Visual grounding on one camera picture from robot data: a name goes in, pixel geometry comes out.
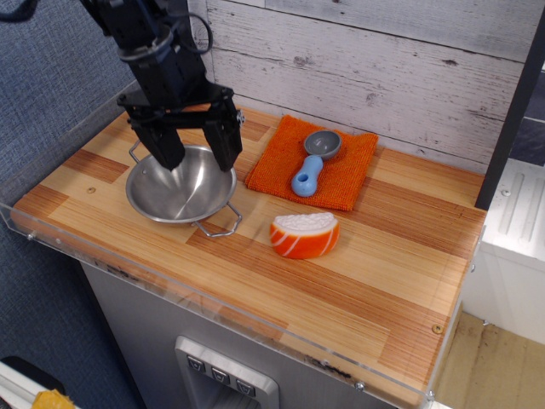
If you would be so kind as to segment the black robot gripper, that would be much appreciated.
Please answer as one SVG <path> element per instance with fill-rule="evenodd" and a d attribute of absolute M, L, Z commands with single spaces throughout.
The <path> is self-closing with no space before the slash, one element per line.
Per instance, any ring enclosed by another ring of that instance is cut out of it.
<path fill-rule="evenodd" d="M 118 53 L 139 85 L 118 98 L 130 117 L 162 121 L 178 129 L 203 128 L 220 169 L 230 171 L 243 150 L 244 116 L 234 106 L 231 89 L 207 80 L 200 55 L 178 46 L 120 49 Z M 176 129 L 135 126 L 134 131 L 165 169 L 175 169 L 184 159 L 185 148 Z"/>

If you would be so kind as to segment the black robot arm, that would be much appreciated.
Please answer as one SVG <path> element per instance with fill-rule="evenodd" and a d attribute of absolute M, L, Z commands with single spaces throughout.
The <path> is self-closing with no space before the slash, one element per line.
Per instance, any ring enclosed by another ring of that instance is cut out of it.
<path fill-rule="evenodd" d="M 86 1 L 83 6 L 118 46 L 118 56 L 139 84 L 118 97 L 140 142 L 167 170 L 185 157 L 181 129 L 201 129 L 217 164 L 229 171 L 242 151 L 243 114 L 232 89 L 206 78 L 192 27 L 203 17 L 185 1 Z"/>

